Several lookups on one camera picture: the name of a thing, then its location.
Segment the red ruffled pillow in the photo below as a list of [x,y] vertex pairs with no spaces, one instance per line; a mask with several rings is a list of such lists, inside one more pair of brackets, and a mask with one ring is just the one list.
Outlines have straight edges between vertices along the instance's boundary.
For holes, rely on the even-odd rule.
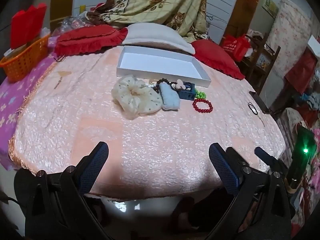
[[97,25],[74,29],[60,35],[54,52],[57,56],[90,54],[120,45],[128,34],[127,28]]
[[234,60],[218,44],[210,40],[196,40],[191,45],[195,49],[195,58],[208,67],[237,80],[245,78]]

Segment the yellow floral blanket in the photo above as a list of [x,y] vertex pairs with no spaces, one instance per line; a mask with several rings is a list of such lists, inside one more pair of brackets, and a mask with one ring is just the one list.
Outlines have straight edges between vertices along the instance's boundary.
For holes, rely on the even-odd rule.
[[208,34],[207,0],[107,0],[86,18],[94,25],[124,27],[134,23],[157,23],[176,31],[187,42]]

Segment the cream dotted scrunchie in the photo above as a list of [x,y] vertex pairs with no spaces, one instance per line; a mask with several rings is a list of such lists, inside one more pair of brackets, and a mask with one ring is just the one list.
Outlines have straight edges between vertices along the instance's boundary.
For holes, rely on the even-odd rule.
[[143,80],[133,75],[120,78],[111,90],[111,95],[128,118],[154,114],[163,105],[162,97]]

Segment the orange plastic basket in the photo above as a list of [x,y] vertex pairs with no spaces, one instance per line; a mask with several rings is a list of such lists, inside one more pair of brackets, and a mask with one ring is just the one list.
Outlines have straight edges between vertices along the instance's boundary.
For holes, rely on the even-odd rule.
[[3,68],[10,83],[21,81],[37,64],[48,56],[48,40],[50,34],[33,42],[25,50],[13,57],[3,57],[1,68]]

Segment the red shopping bag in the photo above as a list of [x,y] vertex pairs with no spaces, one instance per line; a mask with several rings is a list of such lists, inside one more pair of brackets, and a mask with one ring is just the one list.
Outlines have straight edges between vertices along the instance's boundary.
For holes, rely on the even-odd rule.
[[251,47],[249,41],[250,39],[245,34],[239,37],[226,35],[222,39],[220,46],[235,62],[241,62]]

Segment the light blue fuzzy scrunchie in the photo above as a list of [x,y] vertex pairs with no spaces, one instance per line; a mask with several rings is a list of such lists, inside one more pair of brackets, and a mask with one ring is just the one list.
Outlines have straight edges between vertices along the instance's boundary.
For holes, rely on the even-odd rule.
[[178,111],[180,109],[180,98],[172,87],[164,82],[159,84],[160,94],[163,100],[162,109],[165,111]]

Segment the pink quilted bedspread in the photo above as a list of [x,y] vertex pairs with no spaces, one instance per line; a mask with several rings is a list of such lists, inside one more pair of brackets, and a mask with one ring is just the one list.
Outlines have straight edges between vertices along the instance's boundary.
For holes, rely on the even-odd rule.
[[177,196],[221,184],[208,157],[214,142],[232,147],[254,168],[267,166],[256,147],[279,158],[285,141],[274,119],[248,107],[252,89],[210,67],[204,90],[213,111],[199,113],[183,100],[178,111],[131,119],[115,104],[120,48],[71,56],[53,63],[21,107],[9,142],[9,156],[36,173],[62,172],[96,144],[108,144],[109,157],[92,193],[113,199]]

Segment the purple floral sheet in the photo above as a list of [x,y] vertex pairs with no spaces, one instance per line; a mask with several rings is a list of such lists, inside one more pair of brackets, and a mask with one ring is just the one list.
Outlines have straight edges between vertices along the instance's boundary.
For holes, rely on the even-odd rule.
[[13,170],[16,165],[9,157],[9,140],[15,133],[18,109],[22,106],[24,99],[33,90],[38,79],[43,75],[47,68],[55,61],[54,53],[56,38],[50,38],[48,42],[49,54],[38,63],[33,70],[21,81],[9,83],[7,79],[1,84],[0,93],[0,147],[1,147],[1,166],[6,170]]

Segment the white cream pillow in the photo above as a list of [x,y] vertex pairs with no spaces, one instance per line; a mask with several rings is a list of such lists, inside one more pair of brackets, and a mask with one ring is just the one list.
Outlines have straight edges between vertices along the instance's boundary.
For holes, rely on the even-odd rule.
[[134,23],[127,27],[128,33],[123,45],[139,45],[184,51],[190,55],[195,49],[183,37],[165,25],[157,23]]

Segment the dark blue hair claw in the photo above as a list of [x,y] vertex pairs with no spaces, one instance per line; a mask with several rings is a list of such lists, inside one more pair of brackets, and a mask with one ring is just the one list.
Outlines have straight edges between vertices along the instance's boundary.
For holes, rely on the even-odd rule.
[[183,84],[185,85],[185,89],[177,91],[179,98],[182,100],[193,101],[196,95],[195,85],[190,82],[184,82]]

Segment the white shallow cardboard tray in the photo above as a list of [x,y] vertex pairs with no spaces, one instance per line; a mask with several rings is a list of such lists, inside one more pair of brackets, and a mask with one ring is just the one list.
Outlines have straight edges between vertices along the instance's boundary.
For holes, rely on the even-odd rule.
[[119,56],[117,76],[133,75],[140,79],[191,82],[209,87],[211,78],[195,57],[174,51],[124,46]]

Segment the red ruffled pillow left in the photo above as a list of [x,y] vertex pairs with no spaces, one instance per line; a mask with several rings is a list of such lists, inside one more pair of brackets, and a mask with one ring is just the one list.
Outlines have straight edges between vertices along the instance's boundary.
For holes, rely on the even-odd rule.
[[54,52],[57,56],[90,54],[120,45],[128,34],[127,28],[97,25],[74,29],[60,35]]

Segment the red box in basket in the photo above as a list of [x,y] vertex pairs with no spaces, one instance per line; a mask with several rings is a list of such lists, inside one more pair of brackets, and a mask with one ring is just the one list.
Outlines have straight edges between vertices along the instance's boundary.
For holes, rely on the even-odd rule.
[[17,12],[11,19],[10,48],[16,49],[37,37],[42,29],[47,5],[31,5],[27,10]]

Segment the red ruffled pillow right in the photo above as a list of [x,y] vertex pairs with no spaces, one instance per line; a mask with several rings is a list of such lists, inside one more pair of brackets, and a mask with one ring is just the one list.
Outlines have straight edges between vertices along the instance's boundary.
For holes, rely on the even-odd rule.
[[210,40],[196,40],[191,45],[195,49],[195,58],[208,67],[237,80],[245,78],[234,60],[218,44]]

